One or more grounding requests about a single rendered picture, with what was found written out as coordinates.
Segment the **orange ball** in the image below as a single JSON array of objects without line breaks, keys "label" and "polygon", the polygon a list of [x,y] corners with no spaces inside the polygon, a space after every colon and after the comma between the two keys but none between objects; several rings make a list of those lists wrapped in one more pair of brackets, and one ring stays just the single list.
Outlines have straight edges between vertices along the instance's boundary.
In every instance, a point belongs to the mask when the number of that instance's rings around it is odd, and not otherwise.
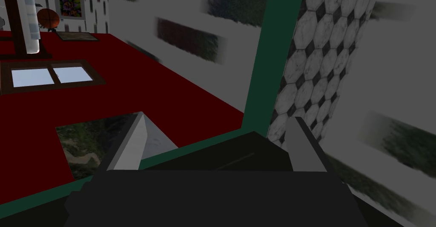
[{"label": "orange ball", "polygon": [[55,11],[43,8],[37,12],[37,21],[42,28],[54,29],[58,26],[60,17]]}]

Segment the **brown framed window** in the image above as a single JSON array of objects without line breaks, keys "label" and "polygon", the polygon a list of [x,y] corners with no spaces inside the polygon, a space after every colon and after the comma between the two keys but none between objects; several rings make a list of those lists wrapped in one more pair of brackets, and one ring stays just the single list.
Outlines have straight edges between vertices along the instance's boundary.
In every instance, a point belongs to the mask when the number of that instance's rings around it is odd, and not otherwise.
[{"label": "brown framed window", "polygon": [[103,77],[84,59],[0,64],[0,91],[3,95],[105,83]]}]

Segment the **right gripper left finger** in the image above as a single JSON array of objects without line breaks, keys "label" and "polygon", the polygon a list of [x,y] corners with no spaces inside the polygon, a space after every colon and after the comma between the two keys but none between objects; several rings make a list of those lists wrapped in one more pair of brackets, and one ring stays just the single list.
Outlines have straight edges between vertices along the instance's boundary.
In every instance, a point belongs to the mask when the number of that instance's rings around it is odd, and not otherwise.
[{"label": "right gripper left finger", "polygon": [[124,124],[98,171],[138,170],[147,140],[145,115],[137,112]]}]

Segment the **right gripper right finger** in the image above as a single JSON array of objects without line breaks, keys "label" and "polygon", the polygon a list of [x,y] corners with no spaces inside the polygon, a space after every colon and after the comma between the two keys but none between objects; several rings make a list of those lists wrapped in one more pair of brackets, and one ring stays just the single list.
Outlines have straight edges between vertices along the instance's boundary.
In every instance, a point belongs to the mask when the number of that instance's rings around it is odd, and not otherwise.
[{"label": "right gripper right finger", "polygon": [[285,143],[292,167],[297,172],[327,172],[317,151],[316,141],[301,117],[286,122]]}]

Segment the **colourful framed wall picture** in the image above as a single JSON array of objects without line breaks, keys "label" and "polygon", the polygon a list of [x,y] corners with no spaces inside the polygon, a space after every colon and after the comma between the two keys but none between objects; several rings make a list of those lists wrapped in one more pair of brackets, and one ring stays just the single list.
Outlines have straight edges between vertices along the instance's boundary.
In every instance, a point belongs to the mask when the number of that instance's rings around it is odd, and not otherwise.
[{"label": "colourful framed wall picture", "polygon": [[54,0],[60,19],[86,20],[85,0]]}]

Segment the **dark flat framed picture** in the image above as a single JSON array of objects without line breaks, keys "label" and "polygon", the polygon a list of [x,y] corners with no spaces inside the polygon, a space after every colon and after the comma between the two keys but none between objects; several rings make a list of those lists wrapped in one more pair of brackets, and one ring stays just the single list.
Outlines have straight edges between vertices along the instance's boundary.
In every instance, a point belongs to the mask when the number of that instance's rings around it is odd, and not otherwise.
[{"label": "dark flat framed picture", "polygon": [[56,32],[63,41],[99,41],[89,32]]}]

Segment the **green landscape wall picture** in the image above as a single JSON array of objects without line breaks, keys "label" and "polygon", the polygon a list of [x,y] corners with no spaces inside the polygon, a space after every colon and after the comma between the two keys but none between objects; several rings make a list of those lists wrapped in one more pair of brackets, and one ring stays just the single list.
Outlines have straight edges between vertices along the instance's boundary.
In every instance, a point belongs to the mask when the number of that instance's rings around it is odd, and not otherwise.
[{"label": "green landscape wall picture", "polygon": [[[56,127],[74,180],[87,178],[95,173],[127,121],[137,115],[134,112]],[[177,148],[176,144],[148,117],[143,118],[140,128],[147,132],[147,138],[143,139],[145,144],[143,159]]]}]

